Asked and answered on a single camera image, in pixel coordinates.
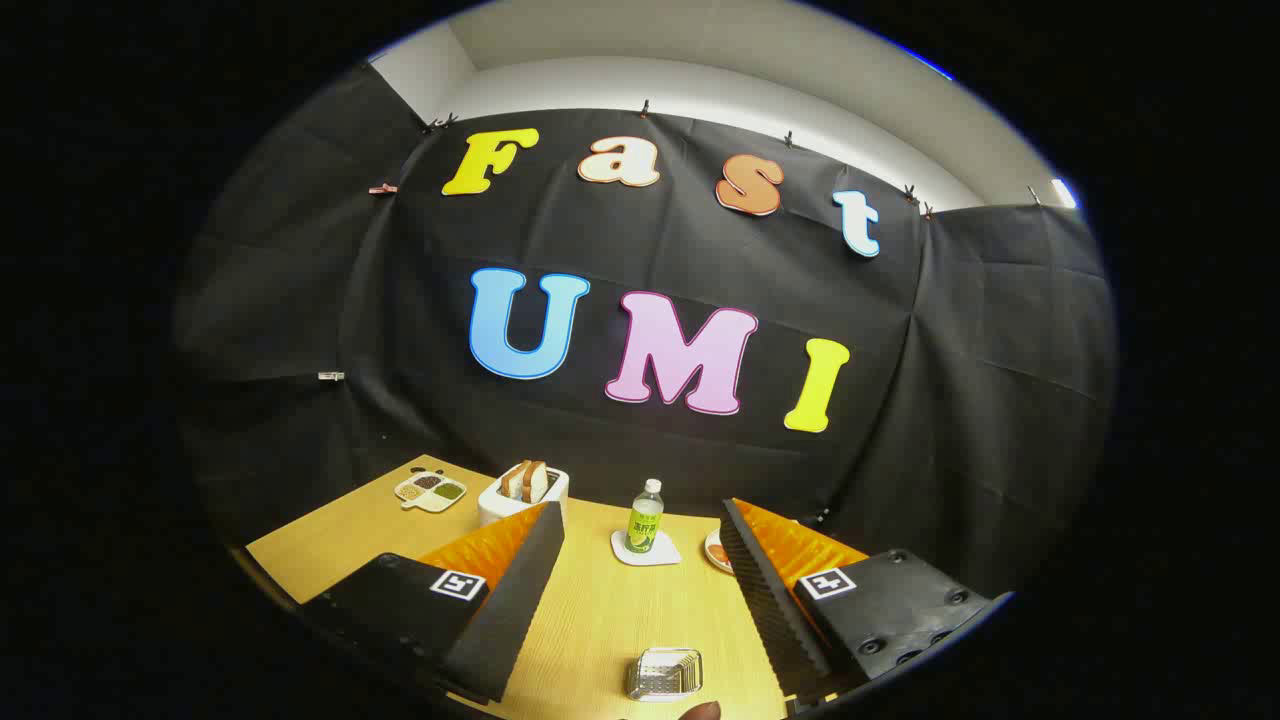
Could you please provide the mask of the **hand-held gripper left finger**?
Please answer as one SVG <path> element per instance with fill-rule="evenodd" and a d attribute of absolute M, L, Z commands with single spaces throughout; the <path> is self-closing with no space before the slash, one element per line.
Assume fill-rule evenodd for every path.
<path fill-rule="evenodd" d="M 301 615 L 396 682 L 500 701 L 563 541 L 561 503 L 538 503 L 421 559 L 380 553 Z"/>

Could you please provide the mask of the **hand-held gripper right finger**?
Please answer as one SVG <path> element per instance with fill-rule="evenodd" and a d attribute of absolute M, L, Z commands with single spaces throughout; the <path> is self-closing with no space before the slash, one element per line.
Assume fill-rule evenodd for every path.
<path fill-rule="evenodd" d="M 941 657 L 1010 601 L 909 550 L 868 555 L 740 498 L 719 536 L 792 706 L 855 702 Z"/>

